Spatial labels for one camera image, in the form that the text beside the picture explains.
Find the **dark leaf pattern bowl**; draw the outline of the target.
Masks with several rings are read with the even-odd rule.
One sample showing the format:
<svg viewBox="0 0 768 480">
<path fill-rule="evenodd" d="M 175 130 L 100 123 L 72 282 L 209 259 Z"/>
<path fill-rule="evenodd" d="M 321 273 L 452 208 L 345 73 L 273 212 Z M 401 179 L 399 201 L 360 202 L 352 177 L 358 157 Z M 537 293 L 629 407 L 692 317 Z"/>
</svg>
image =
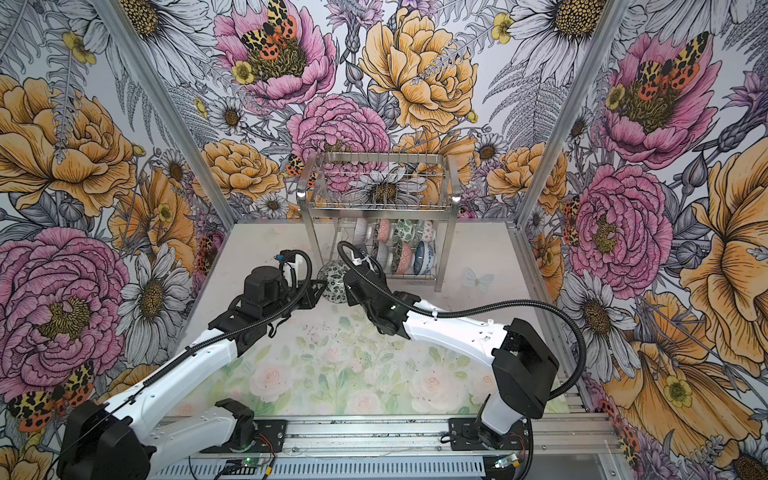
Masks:
<svg viewBox="0 0 768 480">
<path fill-rule="evenodd" d="M 390 248 L 391 259 L 389 261 L 389 270 L 391 273 L 396 274 L 400 265 L 403 251 L 403 244 L 401 241 L 395 241 Z"/>
</svg>

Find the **blue floral bowl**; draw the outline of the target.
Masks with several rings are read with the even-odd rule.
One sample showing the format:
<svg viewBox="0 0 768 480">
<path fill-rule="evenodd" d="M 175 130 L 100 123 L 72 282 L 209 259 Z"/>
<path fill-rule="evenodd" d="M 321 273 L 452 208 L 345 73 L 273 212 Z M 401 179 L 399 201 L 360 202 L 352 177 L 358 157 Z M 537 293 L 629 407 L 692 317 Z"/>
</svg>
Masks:
<svg viewBox="0 0 768 480">
<path fill-rule="evenodd" d="M 436 260 L 432 242 L 420 241 L 414 252 L 413 273 L 417 276 L 431 276 Z"/>
</svg>

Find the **green leaf pattern bowl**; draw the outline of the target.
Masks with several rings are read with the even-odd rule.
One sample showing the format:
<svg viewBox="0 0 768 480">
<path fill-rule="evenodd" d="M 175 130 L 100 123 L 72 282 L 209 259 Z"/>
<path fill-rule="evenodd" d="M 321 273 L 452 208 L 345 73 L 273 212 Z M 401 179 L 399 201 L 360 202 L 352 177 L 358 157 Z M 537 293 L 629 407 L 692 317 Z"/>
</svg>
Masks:
<svg viewBox="0 0 768 480">
<path fill-rule="evenodd" d="M 404 244 L 412 244 L 417 235 L 419 222 L 411 219 L 398 219 L 394 226 L 394 238 Z"/>
</svg>

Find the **dark blue-grey bowl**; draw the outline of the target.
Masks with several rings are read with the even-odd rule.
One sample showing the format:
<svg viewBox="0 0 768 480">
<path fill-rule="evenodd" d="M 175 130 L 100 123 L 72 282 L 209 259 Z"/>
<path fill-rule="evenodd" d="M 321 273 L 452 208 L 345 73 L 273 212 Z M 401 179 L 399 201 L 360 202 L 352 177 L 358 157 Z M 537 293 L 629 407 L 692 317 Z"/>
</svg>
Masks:
<svg viewBox="0 0 768 480">
<path fill-rule="evenodd" d="M 368 235 L 368 220 L 366 218 L 357 218 L 353 230 L 352 243 L 354 245 L 364 244 Z"/>
</svg>

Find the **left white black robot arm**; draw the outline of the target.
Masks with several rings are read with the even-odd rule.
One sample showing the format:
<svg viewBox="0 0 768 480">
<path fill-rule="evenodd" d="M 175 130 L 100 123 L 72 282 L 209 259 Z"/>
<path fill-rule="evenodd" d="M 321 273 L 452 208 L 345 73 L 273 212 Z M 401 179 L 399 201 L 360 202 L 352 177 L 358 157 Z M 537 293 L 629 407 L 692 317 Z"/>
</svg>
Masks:
<svg viewBox="0 0 768 480">
<path fill-rule="evenodd" d="M 102 404 L 69 416 L 51 473 L 60 479 L 147 479 L 200 451 L 246 450 L 258 438 L 255 414 L 226 398 L 206 412 L 163 425 L 163 418 L 221 368 L 240 359 L 296 310 L 311 310 L 326 287 L 310 256 L 283 250 L 277 266 L 259 266 L 242 294 L 192 343 L 157 370 Z"/>
</svg>

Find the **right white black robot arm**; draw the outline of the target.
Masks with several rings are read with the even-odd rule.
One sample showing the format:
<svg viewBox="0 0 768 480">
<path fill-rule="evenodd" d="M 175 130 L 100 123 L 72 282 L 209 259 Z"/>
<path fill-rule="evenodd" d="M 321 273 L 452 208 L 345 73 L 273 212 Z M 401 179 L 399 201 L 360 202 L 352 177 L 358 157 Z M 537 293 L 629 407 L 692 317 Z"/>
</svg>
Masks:
<svg viewBox="0 0 768 480">
<path fill-rule="evenodd" d="M 348 303 L 361 306 L 379 333 L 440 346 L 491 369 L 496 390 L 476 417 L 477 441 L 499 449 L 514 424 L 543 416 L 559 362 L 529 322 L 457 317 L 417 295 L 391 291 L 382 269 L 370 258 L 355 255 L 342 262 L 348 267 Z"/>
</svg>

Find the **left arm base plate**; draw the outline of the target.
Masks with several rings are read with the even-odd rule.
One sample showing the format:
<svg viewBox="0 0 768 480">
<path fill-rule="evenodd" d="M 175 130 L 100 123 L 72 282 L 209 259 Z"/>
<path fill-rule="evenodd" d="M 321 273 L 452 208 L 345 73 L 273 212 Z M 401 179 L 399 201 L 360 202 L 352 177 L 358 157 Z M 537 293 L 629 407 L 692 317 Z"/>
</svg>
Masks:
<svg viewBox="0 0 768 480">
<path fill-rule="evenodd" d="M 283 451 L 288 422 L 282 419 L 256 419 L 239 422 L 230 438 L 220 446 L 202 450 L 205 454 L 280 453 Z"/>
</svg>

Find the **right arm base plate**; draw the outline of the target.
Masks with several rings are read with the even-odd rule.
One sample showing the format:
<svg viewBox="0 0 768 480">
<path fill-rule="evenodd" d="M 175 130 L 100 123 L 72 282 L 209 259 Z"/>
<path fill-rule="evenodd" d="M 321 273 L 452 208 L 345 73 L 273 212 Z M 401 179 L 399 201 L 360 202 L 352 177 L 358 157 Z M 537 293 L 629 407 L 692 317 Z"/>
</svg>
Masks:
<svg viewBox="0 0 768 480">
<path fill-rule="evenodd" d="M 516 451 L 530 449 L 531 422 L 523 419 L 514 423 L 511 430 L 503 435 L 482 434 L 475 419 L 469 417 L 452 417 L 448 419 L 447 431 L 441 438 L 448 443 L 453 451 Z"/>
</svg>

